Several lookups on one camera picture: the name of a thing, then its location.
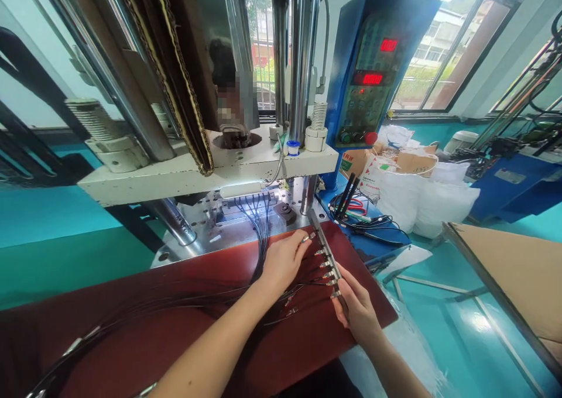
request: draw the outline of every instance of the red digital display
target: red digital display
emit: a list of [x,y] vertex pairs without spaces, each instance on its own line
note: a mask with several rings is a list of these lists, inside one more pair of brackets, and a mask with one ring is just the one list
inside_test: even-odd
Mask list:
[[397,39],[384,38],[381,44],[381,51],[393,52],[398,45]]
[[380,73],[365,73],[363,76],[363,85],[380,85],[382,75]]

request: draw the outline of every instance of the red mat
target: red mat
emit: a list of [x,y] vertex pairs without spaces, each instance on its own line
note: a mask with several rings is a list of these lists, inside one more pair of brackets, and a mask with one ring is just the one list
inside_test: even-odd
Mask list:
[[[381,326],[396,312],[363,262],[332,222],[322,223],[335,258],[371,295]],[[272,242],[289,236],[280,234]],[[296,282],[321,276],[313,241]],[[256,264],[257,242],[151,269],[0,313],[0,396],[22,397],[70,344],[117,313],[116,307],[177,293],[214,294],[244,286]],[[298,311],[252,334],[224,396],[268,397],[306,377],[355,345],[336,319],[330,287],[305,286],[285,307],[275,305],[262,323]],[[122,398],[157,381],[226,307],[178,308],[137,318],[103,339],[72,371],[61,396]]]

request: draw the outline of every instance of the hand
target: hand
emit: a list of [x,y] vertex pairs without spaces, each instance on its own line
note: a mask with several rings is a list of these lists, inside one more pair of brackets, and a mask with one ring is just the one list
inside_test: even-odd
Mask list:
[[304,253],[312,243],[311,240],[302,243],[307,235],[306,231],[297,230],[291,237],[273,243],[268,249],[258,281],[271,291],[275,300],[281,297],[299,271]]
[[382,333],[382,328],[371,304],[369,292],[346,268],[339,263],[337,265],[343,277],[338,281],[338,286],[347,304],[348,314],[344,314],[340,301],[333,298],[335,313],[343,326],[351,331],[357,343],[364,347],[374,335]]

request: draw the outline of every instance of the blue machine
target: blue machine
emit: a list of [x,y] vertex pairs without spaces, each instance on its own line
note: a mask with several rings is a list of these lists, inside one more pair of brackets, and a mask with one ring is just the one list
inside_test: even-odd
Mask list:
[[[328,88],[327,143],[340,153],[336,171],[323,174],[318,193],[324,209],[346,184],[340,174],[346,150],[371,147],[439,0],[350,0],[341,8]],[[369,217],[380,216],[374,206]],[[367,266],[390,262],[410,245],[397,230],[377,230],[385,242],[342,227]]]
[[470,218],[484,222],[499,217],[516,222],[539,215],[562,199],[562,165],[517,153],[500,158],[472,187],[480,188]]

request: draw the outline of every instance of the cardboard box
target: cardboard box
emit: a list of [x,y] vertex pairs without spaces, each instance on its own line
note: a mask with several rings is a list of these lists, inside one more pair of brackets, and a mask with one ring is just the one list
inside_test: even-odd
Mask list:
[[[428,154],[435,154],[437,147],[426,146],[423,148]],[[419,156],[414,153],[401,151],[396,158],[398,164],[397,173],[402,174],[419,174],[428,178],[431,176],[438,158],[434,156]]]
[[351,149],[345,151],[341,159],[340,173],[349,178],[351,173],[359,177],[365,168],[367,159],[371,155],[370,149]]

